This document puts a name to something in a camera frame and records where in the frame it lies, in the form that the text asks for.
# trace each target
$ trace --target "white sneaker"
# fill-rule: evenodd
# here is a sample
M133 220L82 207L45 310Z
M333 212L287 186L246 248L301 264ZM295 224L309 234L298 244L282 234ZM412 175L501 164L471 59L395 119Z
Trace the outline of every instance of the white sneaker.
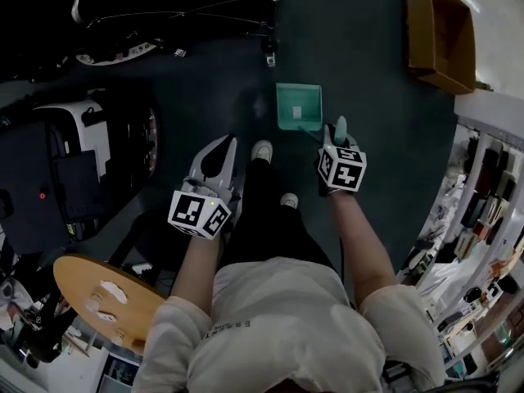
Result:
M282 198L280 198L280 205L281 206L290 206L293 209L298 208L298 196L294 193L285 193L282 195Z
M264 159L271 163L273 157L273 145L267 140L260 140L251 149L251 159Z

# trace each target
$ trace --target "black machine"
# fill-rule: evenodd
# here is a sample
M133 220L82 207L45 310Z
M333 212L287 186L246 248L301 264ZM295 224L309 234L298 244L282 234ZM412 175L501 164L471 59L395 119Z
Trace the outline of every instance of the black machine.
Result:
M156 167L155 115L129 93L25 102L0 124L0 225L19 255L97 234Z
M74 60L105 66L201 40L261 38L274 66L281 0L0 0L0 80L53 79Z

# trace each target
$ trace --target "cardboard box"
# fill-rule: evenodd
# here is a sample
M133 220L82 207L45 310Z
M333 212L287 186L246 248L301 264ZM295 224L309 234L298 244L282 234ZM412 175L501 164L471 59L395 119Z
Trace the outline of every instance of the cardboard box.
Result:
M406 0L409 71L461 95L475 90L472 13L460 0Z

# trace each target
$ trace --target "wooden tabletop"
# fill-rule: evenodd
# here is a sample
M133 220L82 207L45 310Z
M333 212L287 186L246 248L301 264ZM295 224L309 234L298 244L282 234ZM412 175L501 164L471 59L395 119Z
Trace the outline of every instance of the wooden tabletop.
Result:
M146 340L156 309L165 301L163 296L124 271L83 255L62 256L55 262L53 271L62 295L86 323L110 340L121 330L122 346L140 353L131 345ZM127 304L102 288L101 281L113 282L124 291ZM102 294L100 311L113 314L116 322L102 320L86 308L85 301L94 292Z

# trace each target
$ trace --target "green floor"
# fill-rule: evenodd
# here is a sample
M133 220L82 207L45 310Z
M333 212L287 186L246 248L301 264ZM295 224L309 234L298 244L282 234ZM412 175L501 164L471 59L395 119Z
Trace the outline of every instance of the green floor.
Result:
M257 40L204 43L190 57L151 56L107 68L79 65L52 86L103 87L141 80L156 95L161 163L143 192L80 252L106 259L144 209L169 203L193 155L210 140L239 138L238 168L259 138L274 144L274 164L300 198L305 225L340 267L328 202L317 196L316 144L279 131L274 82L320 84L327 121L347 118L367 153L359 202L398 269L431 208L454 135L453 98L408 78L403 69L402 0L284 0L278 66L266 67ZM48 84L0 86L0 98Z

